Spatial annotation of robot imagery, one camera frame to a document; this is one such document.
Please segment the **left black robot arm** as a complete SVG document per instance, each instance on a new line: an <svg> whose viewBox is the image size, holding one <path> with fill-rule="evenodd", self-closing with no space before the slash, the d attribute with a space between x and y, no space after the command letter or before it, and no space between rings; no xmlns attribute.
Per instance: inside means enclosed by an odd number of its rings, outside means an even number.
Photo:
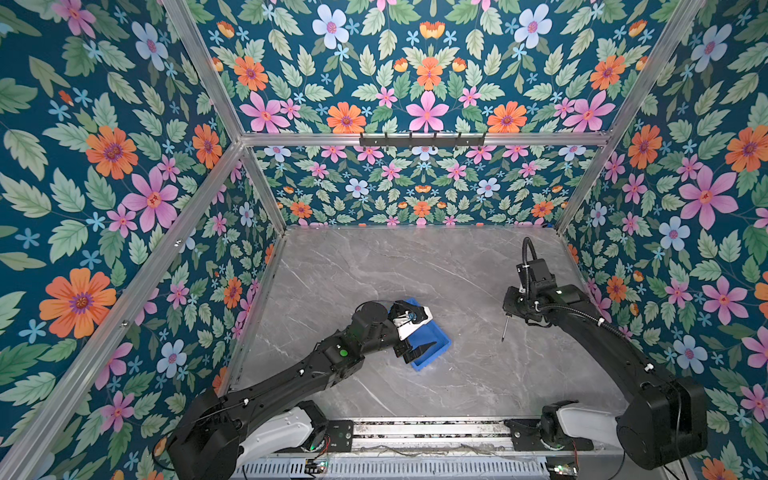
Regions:
<svg viewBox="0 0 768 480"><path fill-rule="evenodd" d="M278 415L359 371L371 353L392 350L414 360L426 349L409 338L433 320L426 306L397 300L355 309L351 323L315 344L310 353L266 380L219 394L210 388L191 402L170 435L166 451L179 479L227 479L250 451L246 440Z"/></svg>

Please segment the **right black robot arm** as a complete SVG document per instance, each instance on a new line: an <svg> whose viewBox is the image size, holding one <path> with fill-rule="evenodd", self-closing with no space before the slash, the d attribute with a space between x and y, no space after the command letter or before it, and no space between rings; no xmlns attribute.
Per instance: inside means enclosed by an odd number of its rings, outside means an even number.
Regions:
<svg viewBox="0 0 768 480"><path fill-rule="evenodd" d="M704 451L708 446L705 389L690 377L659 366L610 323L587 294L558 285L546 261L524 254L503 310L526 325L557 327L572 337L609 375L627 401L621 413L575 400L542 409L539 436L551 449L582 438L619 447L637 466L653 470Z"/></svg>

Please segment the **blue plastic bin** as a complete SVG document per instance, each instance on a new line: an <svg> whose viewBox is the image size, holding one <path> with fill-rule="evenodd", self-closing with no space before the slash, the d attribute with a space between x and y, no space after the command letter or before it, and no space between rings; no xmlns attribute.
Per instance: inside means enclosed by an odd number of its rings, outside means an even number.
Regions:
<svg viewBox="0 0 768 480"><path fill-rule="evenodd" d="M396 301L390 314L399 336L395 354L415 371L422 371L451 347L452 340L435 322L430 308L415 299Z"/></svg>

